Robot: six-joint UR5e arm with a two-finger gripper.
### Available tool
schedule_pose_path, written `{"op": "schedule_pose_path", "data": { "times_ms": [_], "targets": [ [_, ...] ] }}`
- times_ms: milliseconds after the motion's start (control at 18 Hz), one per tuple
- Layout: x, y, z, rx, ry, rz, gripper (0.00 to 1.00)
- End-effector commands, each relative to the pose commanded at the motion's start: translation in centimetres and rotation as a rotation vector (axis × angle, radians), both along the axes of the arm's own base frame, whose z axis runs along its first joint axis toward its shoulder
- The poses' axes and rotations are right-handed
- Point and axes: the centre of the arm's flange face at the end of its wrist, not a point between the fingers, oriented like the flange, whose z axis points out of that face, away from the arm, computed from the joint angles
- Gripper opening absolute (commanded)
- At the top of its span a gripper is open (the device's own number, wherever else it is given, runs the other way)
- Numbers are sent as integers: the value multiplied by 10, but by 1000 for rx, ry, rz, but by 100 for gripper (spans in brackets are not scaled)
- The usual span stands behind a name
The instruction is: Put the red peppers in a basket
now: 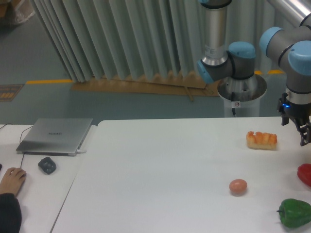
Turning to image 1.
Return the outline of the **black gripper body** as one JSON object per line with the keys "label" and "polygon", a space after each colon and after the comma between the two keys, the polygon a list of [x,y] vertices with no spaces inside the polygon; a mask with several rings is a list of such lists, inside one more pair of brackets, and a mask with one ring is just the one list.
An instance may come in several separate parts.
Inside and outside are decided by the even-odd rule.
{"label": "black gripper body", "polygon": [[301,126],[309,123],[311,104],[296,104],[290,102],[288,100],[288,94],[283,93],[278,100],[277,111],[280,113],[281,117],[288,117],[296,126]]}

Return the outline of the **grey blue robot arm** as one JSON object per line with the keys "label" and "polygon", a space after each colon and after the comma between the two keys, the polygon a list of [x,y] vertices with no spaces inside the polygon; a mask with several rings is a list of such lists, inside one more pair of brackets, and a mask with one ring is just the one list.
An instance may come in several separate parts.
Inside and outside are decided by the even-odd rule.
{"label": "grey blue robot arm", "polygon": [[[255,74],[256,52],[252,44],[234,42],[225,47],[228,0],[202,0],[206,10],[205,53],[197,69],[206,83],[218,82],[218,93],[231,116],[257,116],[255,108],[266,93],[267,83]],[[286,90],[277,103],[282,125],[292,121],[302,146],[311,141],[311,3],[308,0],[272,0],[270,4],[293,25],[266,30],[260,40],[262,52],[287,76]]]}

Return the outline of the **black sleeved forearm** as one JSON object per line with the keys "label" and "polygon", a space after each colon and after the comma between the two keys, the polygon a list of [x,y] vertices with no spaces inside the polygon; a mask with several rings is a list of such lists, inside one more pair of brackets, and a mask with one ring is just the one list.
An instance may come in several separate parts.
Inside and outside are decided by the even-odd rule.
{"label": "black sleeved forearm", "polygon": [[18,199],[11,193],[0,195],[0,232],[18,233],[22,214]]}

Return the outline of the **person's bare hand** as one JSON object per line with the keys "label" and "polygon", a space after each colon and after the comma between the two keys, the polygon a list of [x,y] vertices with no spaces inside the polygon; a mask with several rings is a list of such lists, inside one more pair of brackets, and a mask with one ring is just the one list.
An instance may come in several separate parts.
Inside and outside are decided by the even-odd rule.
{"label": "person's bare hand", "polygon": [[25,180],[25,170],[16,167],[9,168],[0,182],[0,194],[13,194],[16,197]]}

